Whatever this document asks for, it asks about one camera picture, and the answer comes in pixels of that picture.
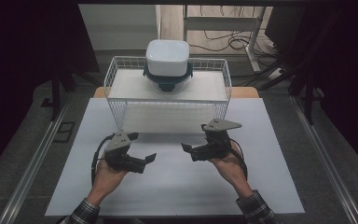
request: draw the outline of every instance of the person's right hand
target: person's right hand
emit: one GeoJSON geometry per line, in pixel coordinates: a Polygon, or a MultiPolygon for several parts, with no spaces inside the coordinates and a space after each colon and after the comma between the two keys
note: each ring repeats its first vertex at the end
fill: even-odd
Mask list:
{"type": "MultiPolygon", "coordinates": [[[[238,146],[232,141],[231,146],[240,153],[238,146]]],[[[223,159],[210,159],[209,161],[216,167],[219,174],[234,187],[238,196],[247,198],[254,193],[246,180],[240,162],[233,154],[229,153],[223,159]]]]}

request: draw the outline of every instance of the floor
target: floor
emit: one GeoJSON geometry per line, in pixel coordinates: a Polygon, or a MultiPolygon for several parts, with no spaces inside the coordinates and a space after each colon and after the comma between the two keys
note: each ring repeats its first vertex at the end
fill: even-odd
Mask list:
{"type": "MultiPolygon", "coordinates": [[[[200,34],[199,39],[203,37],[204,33],[200,34]]],[[[260,50],[273,53],[273,49],[269,49],[269,41],[266,38],[259,38],[258,43],[261,46],[260,50]]],[[[218,45],[213,43],[205,46],[218,49],[218,45]]],[[[228,62],[233,85],[258,86],[271,78],[269,76],[262,76],[262,78],[255,76],[243,50],[241,53],[222,51],[219,52],[218,56],[210,55],[211,52],[207,51],[191,53],[194,57],[201,55],[225,58],[228,62]]],[[[90,75],[103,81],[113,55],[137,56],[145,55],[145,53],[141,50],[98,51],[96,56],[101,74],[90,75]]],[[[273,58],[267,59],[265,63],[273,63],[273,60],[273,58]]],[[[97,88],[81,77],[76,75],[73,75],[73,77],[76,81],[76,90],[64,92],[62,89],[62,97],[69,97],[68,106],[62,118],[62,126],[54,135],[54,141],[49,146],[23,203],[20,203],[18,213],[14,214],[14,223],[55,223],[58,219],[57,217],[44,217],[44,214],[60,178],[62,167],[65,165],[66,158],[71,150],[88,100],[97,88]]],[[[259,92],[260,97],[265,102],[283,156],[306,211],[302,215],[288,214],[279,215],[279,217],[287,223],[350,223],[290,100],[287,92],[290,81],[288,79],[268,90],[259,92]]],[[[32,160],[48,127],[51,125],[51,108],[41,107],[45,98],[51,98],[49,82],[39,86],[34,91],[34,103],[0,158],[0,216],[2,216],[2,212],[21,181],[28,163],[32,160]]],[[[313,103],[312,116],[314,128],[317,130],[320,140],[324,143],[332,163],[358,205],[358,157],[356,153],[331,123],[317,101],[313,103]]]]}

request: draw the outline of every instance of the white wire rack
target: white wire rack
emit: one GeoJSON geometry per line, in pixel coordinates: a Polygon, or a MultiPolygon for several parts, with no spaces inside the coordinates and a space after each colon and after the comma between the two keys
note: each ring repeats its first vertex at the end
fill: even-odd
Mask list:
{"type": "Polygon", "coordinates": [[[137,133],[201,133],[200,125],[223,119],[231,96],[224,59],[190,58],[193,77],[183,91],[155,91],[143,76],[145,57],[114,57],[104,93],[117,127],[137,133]]]}

